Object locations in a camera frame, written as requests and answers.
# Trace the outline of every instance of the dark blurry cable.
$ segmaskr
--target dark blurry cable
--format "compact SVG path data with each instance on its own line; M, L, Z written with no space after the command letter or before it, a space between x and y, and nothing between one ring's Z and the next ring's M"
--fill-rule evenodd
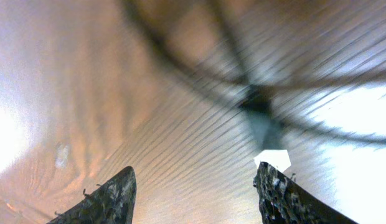
M191 87L193 90L199 92L201 95L210 98L214 102L224 105L226 107L236 107L243 110L252 112L259 112L265 116L268 116L270 122L273 123L273 127L290 127L294 129L301 130L302 132L310 132L316 135L326 135L333 139L343 139L346 141L357 141L363 142L366 144L384 144L386 145L385 139L374 139L369 138L369 136L353 136L352 133L337 133L336 129L324 129L320 128L320 125L317 124L314 126L306 126L304 124L296 123L288 119L274 120L271 118L271 94L276 90L283 89L294 89L292 86L269 86L269 85L256 85L250 82L252 76L250 75L250 70L247 68L244 60L242 59L241 50L238 48L238 44L232 29L227 23L223 10L220 7L218 0L207 0L209 6L211 7L217 22L219 23L219 28L223 35L227 38L227 45L230 47L230 50L235 57L239 70L243 73L243 76L238 80L230 81L224 80L225 83L233 84L236 86L243 86L246 91L244 100L228 100L224 96L219 96L219 93L213 91L211 88L207 88L208 82L205 80L214 77L213 74L210 74L208 70L198 70L189 66L188 63L180 60L180 55L177 56L171 49L166 46L164 37L159 34L157 31L152 29L152 27L143 19L139 13L138 5L135 0L121 0L125 10L127 11L127 16L131 18L134 23L138 26L139 29L144 33L146 38L151 42L155 53L159 56L158 58L162 63L169 65L173 68L176 68L177 72L171 72L175 75L180 81ZM278 128L273 128L274 133L278 132Z

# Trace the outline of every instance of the black cable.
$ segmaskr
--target black cable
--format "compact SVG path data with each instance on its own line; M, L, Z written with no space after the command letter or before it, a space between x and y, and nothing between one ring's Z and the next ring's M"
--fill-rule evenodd
M173 68L176 68L178 72L171 72L171 73L175 75L179 80L181 80L183 83L191 87L193 90L198 91L201 95L204 95L214 100L216 103L222 104L223 106L227 106L227 107L232 106L232 107L241 108L244 110L265 111L266 113L270 114L271 102L270 102L270 98L267 96L271 95L272 93L270 92L277 90L277 88L275 88L274 86L268 86L268 85L249 84L250 77L247 77L247 75L249 74L247 66L245 65L245 62L242 60L242 58L239 56L240 51L238 51L238 47L235 45L235 42L233 41L234 38L233 38L233 33L231 32L231 29L229 28L223 16L219 14L220 12L222 13L222 10L220 9L219 4L217 4L216 2L211 3L215 14L217 14L217 18L220 22L220 25L223 27L224 34L229 38L229 45L231 47L233 54L238 60L239 67L245 75L245 78L243 78L243 82L247 84L247 86L245 86L245 89L248 92L247 97L244 100L237 101L236 103L231 103L230 100L227 101L225 100L225 98L217 97L218 94L216 94L211 89L198 87L197 82L202 82L201 79L203 79L204 77L210 77L210 76L202 75L200 76L199 79L196 79L194 77L198 73L206 74L207 72L191 68L186 63L179 60L180 57L177 57L174 52L170 51L166 47L164 38L158 33L156 33L156 31L154 31L154 29L152 29L150 25L141 17L141 15L139 14L138 6L135 3L135 0L122 0L122 3L123 3L123 6L125 7L125 11L127 12L127 16L134 21L134 23L141 29L144 35L152 43L154 51L158 55L158 59L160 59L162 63L165 63L166 65L170 65ZM326 135L333 139L339 138L347 141L363 142L366 144L374 143L374 144L386 145L386 138L374 139L374 138L367 138L367 136L362 136L362 137L352 136L351 133L349 134L337 133L335 132L336 129L320 128L318 124L314 126L306 126L303 124L292 122L288 119L281 119L278 122L281 124L282 127L287 126L294 129L299 129L302 132L310 132L317 135Z

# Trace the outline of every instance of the thin black wire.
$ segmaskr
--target thin black wire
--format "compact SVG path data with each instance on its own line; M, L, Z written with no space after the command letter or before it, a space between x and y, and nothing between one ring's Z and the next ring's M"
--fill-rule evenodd
M244 110L259 110L271 115L270 99L267 98L266 96L269 96L268 92L274 90L274 88L272 88L273 86L255 85L249 82L249 79L250 79L249 74L251 71L245 65L243 57L240 56L241 51L238 50L238 45L234 41L235 38L232 32L232 29L229 27L228 23L226 22L223 16L223 11L221 10L220 4L217 2L217 0L208 0L208 2L209 2L209 5L212 7L212 10L220 24L221 31L224 33L224 36L226 36L228 39L228 45L230 47L230 50L232 50L232 53L234 54L235 59L238 62L239 69L243 73L243 78L241 81L245 83L245 86L244 86L244 89L241 91L247 91L248 93L247 97L244 100L237 101L236 103L230 103L231 100L226 100L226 98L224 97L219 97L219 94L214 92L212 89L204 88L202 86L197 85L198 82L202 82L200 80L203 79L203 77L208 77L208 75L207 76L202 75L200 76L199 79L196 79L195 76L198 73L206 74L207 71L194 69L189 65L187 65L185 62L182 62L180 60L180 56L176 57L176 54L167 48L164 37L159 35L154 29L152 29L151 26L141 17L141 15L139 14L138 6L135 3L135 0L122 0L122 2L123 2L123 6L125 7L125 11L127 12L127 16L134 21L134 23L143 32L144 36L147 37L148 40L152 43L153 49L155 53L158 55L158 59L160 59L163 64L165 63L171 68L176 68L176 70L178 70L178 72L171 72L171 74L175 75L180 81L182 81L184 84L186 84L193 90L199 92L199 94L210 98L211 100L213 100L218 104L221 104L222 106L236 107ZM321 124L306 126L304 124L291 121L287 118L278 120L278 122L281 124L282 127L288 126L289 128L302 130L302 132L310 132L315 135L326 135L333 139L339 138L339 139L344 139L348 141L364 142L367 144L374 143L374 144L386 145L386 138L371 139L371 138L367 138L368 136L362 136L362 137L352 136L352 133L348 133L348 134L337 133L336 130L338 128L324 129L324 128L320 128Z

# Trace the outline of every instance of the textured black surface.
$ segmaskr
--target textured black surface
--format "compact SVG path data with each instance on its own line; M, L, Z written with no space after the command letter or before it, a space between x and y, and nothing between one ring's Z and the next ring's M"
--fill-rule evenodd
M328 207L267 162L261 162L254 187L263 223L355 223Z
M132 167L126 167L76 206L59 214L48 224L132 223L136 197L136 179Z

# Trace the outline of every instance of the wooden surface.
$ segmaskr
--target wooden surface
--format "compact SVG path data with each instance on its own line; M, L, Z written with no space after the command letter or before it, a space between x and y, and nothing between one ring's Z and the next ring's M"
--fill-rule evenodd
M167 2L142 7L169 45L237 74L206 5ZM224 3L258 82L303 86L277 93L279 118L386 137L386 0ZM259 222L244 112L181 84L151 51L117 1L0 0L0 223L45 223L125 166L134 223ZM386 222L385 145L294 129L284 141L286 175L358 222Z

